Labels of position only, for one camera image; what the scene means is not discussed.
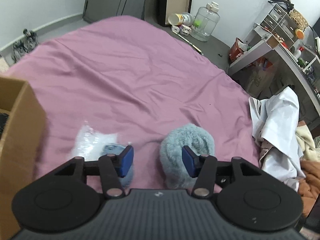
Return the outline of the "blue denim pouch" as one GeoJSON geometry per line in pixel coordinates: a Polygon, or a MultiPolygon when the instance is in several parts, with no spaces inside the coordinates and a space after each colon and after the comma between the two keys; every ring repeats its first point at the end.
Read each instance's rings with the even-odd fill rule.
{"type": "Polygon", "coordinates": [[[122,187],[129,187],[133,180],[133,147],[109,144],[104,147],[103,155],[108,155],[111,158],[122,187]]]}

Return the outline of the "grey plush paw slipper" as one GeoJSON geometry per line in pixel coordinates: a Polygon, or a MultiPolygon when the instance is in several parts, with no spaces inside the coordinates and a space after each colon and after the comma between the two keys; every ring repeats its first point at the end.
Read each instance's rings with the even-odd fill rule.
{"type": "Polygon", "coordinates": [[[167,188],[191,189],[201,168],[201,155],[215,155],[215,142],[210,133],[195,124],[172,130],[160,147],[167,188]]]}

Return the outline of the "clear bag white beads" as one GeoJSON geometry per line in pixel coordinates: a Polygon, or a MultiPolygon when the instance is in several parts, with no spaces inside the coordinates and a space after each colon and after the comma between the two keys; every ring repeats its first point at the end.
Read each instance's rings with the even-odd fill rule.
{"type": "Polygon", "coordinates": [[[115,144],[117,139],[118,133],[101,133],[86,121],[75,137],[71,157],[83,157],[85,161],[96,161],[103,155],[104,147],[115,144]]]}

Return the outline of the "brown cardboard box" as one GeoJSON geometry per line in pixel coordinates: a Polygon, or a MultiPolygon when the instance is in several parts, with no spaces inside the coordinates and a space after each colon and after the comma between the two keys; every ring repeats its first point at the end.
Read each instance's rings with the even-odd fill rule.
{"type": "Polygon", "coordinates": [[[3,76],[1,114],[8,115],[1,135],[1,239],[9,239],[20,229],[11,202],[33,180],[46,113],[27,81],[3,76]]]}

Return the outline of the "pink bed sheet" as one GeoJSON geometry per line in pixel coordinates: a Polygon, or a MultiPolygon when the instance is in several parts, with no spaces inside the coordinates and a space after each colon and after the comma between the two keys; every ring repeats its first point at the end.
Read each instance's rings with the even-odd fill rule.
{"type": "Polygon", "coordinates": [[[159,146],[192,123],[221,161],[258,164],[248,94],[189,45],[130,16],[108,18],[40,44],[7,71],[27,80],[47,115],[40,178],[71,158],[84,124],[135,150],[132,188],[162,189],[159,146]]]}

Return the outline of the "white crumpled cloth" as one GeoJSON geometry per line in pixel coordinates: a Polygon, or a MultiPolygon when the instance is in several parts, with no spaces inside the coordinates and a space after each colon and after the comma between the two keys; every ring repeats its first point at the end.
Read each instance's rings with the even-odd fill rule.
{"type": "Polygon", "coordinates": [[[261,169],[295,191],[305,178],[300,166],[303,152],[296,138],[299,119],[297,94],[286,87],[269,99],[249,98],[252,137],[260,147],[261,169]]]}

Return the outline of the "red basket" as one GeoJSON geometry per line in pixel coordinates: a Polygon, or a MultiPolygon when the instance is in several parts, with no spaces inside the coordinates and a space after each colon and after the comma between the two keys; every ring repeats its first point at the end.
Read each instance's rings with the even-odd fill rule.
{"type": "Polygon", "coordinates": [[[248,44],[242,42],[238,37],[235,39],[234,44],[232,45],[229,51],[229,59],[231,62],[234,62],[237,58],[243,55],[248,48],[248,44]]]}

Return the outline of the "orange brown blanket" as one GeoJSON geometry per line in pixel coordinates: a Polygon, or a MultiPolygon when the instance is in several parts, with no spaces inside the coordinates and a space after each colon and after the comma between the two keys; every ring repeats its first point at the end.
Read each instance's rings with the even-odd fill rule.
{"type": "Polygon", "coordinates": [[[320,169],[316,161],[302,160],[300,165],[305,178],[299,181],[298,193],[303,201],[303,216],[307,217],[319,196],[320,169]]]}

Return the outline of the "white desk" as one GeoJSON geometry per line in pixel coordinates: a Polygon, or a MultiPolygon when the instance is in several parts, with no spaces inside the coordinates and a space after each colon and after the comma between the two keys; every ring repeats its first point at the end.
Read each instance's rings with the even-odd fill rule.
{"type": "Polygon", "coordinates": [[[290,68],[291,72],[293,72],[293,74],[296,76],[297,80],[302,85],[305,92],[308,94],[309,99],[313,103],[317,114],[319,114],[319,96],[317,95],[312,85],[310,85],[308,78],[298,66],[289,50],[279,44],[275,36],[270,31],[264,29],[256,23],[254,24],[253,30],[247,35],[246,43],[249,43],[253,40],[253,33],[260,36],[260,41],[255,44],[249,51],[244,52],[243,55],[241,55],[233,63],[231,63],[228,68],[227,74],[232,76],[253,61],[259,59],[262,56],[265,56],[271,51],[274,51],[290,68]]]}

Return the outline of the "white paper cup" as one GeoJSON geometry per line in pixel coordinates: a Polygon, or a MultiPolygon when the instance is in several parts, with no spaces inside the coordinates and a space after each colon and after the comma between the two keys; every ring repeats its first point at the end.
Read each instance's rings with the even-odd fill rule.
{"type": "Polygon", "coordinates": [[[188,12],[184,12],[182,14],[171,14],[168,17],[168,23],[170,25],[175,25],[175,26],[179,26],[179,25],[186,25],[186,26],[191,26],[192,23],[194,22],[194,17],[188,13],[188,12]]]}

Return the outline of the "clear plastic water jug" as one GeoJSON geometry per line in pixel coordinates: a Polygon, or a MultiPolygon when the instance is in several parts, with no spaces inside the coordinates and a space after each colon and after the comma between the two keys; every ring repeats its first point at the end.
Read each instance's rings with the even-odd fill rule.
{"type": "Polygon", "coordinates": [[[218,12],[219,4],[216,2],[200,7],[191,26],[191,36],[199,41],[207,42],[220,20],[218,12]]]}

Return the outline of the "grey sneakers pair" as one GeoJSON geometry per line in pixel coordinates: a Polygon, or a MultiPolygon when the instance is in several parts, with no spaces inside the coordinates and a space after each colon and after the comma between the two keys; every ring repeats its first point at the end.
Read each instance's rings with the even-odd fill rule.
{"type": "Polygon", "coordinates": [[[20,59],[25,54],[34,50],[39,44],[36,32],[34,32],[32,30],[24,29],[23,35],[24,35],[24,37],[22,39],[16,41],[12,45],[12,56],[11,57],[15,63],[20,61],[20,59]]]}

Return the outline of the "white drawer organizer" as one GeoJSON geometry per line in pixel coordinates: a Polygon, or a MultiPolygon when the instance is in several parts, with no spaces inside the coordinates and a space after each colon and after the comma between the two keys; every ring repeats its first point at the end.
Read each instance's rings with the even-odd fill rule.
{"type": "Polygon", "coordinates": [[[293,19],[278,4],[268,3],[261,12],[259,24],[292,46],[297,40],[295,30],[298,28],[293,19]]]}

